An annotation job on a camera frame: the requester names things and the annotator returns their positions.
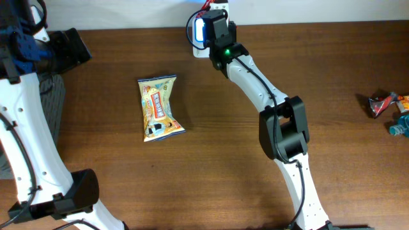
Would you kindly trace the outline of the yellow chips bag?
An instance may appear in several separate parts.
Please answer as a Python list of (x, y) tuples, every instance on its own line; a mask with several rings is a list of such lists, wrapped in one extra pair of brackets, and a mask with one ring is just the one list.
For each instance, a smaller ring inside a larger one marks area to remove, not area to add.
[(185, 129), (173, 117), (170, 96), (176, 75), (137, 81), (143, 110), (144, 142), (158, 141), (182, 134)]

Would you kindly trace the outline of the black red triangular packet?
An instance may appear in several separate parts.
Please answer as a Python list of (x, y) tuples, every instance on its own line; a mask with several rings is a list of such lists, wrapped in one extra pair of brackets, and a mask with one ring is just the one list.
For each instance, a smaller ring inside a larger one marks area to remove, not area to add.
[(399, 95), (395, 92), (389, 93), (385, 97), (369, 98), (368, 104), (372, 117), (376, 119), (383, 111), (385, 111), (391, 104), (399, 100)]

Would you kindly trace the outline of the small orange snack box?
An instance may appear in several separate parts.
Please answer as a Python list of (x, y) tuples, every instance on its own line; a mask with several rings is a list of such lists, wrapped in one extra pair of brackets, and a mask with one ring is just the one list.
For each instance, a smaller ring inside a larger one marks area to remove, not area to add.
[(397, 107), (400, 113), (405, 113), (409, 111), (409, 96), (398, 96)]

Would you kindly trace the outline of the green Listerine mouthwash bottle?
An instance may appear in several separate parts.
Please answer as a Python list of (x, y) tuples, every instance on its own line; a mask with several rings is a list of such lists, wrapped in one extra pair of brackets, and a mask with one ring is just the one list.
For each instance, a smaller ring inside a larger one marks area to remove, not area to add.
[(393, 136), (403, 135), (408, 137), (408, 115), (401, 116), (397, 123), (389, 128), (389, 134)]

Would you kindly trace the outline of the red snack bag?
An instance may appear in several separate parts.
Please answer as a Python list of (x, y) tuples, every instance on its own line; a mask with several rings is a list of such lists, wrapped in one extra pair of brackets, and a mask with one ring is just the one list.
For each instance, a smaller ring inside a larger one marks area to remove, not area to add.
[(215, 0), (206, 0), (204, 5), (201, 7), (202, 10), (209, 10), (211, 5), (214, 3)]

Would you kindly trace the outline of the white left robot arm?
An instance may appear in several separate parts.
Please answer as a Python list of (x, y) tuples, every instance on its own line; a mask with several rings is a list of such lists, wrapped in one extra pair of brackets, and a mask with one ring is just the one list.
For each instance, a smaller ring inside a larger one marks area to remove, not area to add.
[(76, 29), (48, 34), (47, 8), (1, 2), (1, 145), (17, 186), (8, 223), (53, 217), (65, 227), (125, 229), (99, 198), (92, 169), (70, 172), (56, 149), (41, 103), (41, 77), (90, 60)]

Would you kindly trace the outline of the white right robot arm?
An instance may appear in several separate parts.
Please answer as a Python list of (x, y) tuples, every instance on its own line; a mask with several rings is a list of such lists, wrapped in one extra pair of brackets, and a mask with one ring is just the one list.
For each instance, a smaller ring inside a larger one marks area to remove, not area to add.
[(335, 229), (316, 191), (307, 144), (309, 129), (305, 105), (279, 91), (257, 68), (248, 50), (236, 40), (236, 25), (226, 10), (205, 10), (200, 16), (203, 45), (213, 67), (234, 82), (259, 113), (259, 143), (285, 180), (295, 216), (288, 229)]

